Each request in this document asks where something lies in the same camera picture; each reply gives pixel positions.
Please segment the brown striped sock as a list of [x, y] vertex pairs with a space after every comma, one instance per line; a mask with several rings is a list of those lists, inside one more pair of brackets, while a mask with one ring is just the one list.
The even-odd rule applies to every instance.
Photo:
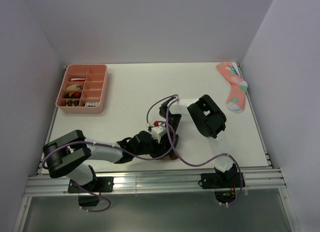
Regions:
[[161, 158], [161, 160], [164, 160], [164, 161], [174, 161], [174, 160], [177, 160], [177, 159], [178, 159], [178, 157], [176, 156], [175, 153], [169, 153], [166, 156]]

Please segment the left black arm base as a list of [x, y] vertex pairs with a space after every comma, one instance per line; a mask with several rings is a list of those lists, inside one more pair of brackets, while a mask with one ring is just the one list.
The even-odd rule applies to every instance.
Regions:
[[[111, 193], [114, 186], [114, 177], [97, 177], [87, 185], [80, 186], [73, 180], [69, 181], [68, 194], [78, 194], [78, 205], [89, 212], [102, 212], [111, 207], [111, 201], [102, 193]], [[99, 202], [107, 202], [104, 209], [94, 209]]]

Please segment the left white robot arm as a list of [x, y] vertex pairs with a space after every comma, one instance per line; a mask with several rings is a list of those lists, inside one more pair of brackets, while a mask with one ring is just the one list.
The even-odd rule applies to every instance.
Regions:
[[151, 133], [141, 131], [113, 144], [86, 138], [81, 130], [73, 130], [44, 145], [42, 167], [51, 178], [68, 177], [74, 186], [86, 192], [96, 189], [98, 179], [86, 160], [101, 160], [113, 164], [131, 162], [134, 158], [158, 160], [171, 158], [173, 149], [169, 139], [174, 135], [161, 135], [155, 139]]

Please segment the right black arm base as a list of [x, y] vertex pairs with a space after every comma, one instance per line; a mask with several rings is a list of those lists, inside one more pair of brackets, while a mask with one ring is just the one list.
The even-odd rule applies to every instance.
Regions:
[[225, 206], [235, 202], [246, 186], [243, 173], [235, 163], [225, 172], [215, 168], [214, 173], [202, 173], [197, 184], [204, 190], [218, 190], [214, 192], [214, 197], [219, 204]]

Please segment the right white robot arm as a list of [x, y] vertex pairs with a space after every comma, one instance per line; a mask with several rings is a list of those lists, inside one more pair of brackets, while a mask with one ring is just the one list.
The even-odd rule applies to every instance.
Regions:
[[209, 95], [205, 94], [198, 99], [180, 99], [176, 95], [171, 96], [161, 104], [159, 114], [165, 118], [165, 127], [172, 129], [174, 133], [177, 131], [181, 117], [188, 115], [199, 133], [208, 138], [214, 157], [200, 164], [191, 164], [184, 160], [177, 152], [173, 140], [169, 139], [175, 155], [183, 163], [191, 167], [202, 167], [213, 161], [217, 183], [222, 187], [227, 187], [233, 182], [239, 165], [230, 155], [230, 148], [225, 137], [227, 118]]

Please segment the white black striped sock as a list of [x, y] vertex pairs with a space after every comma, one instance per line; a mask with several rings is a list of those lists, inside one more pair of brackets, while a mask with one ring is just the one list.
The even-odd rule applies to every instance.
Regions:
[[100, 102], [86, 102], [85, 107], [98, 107], [100, 105]]

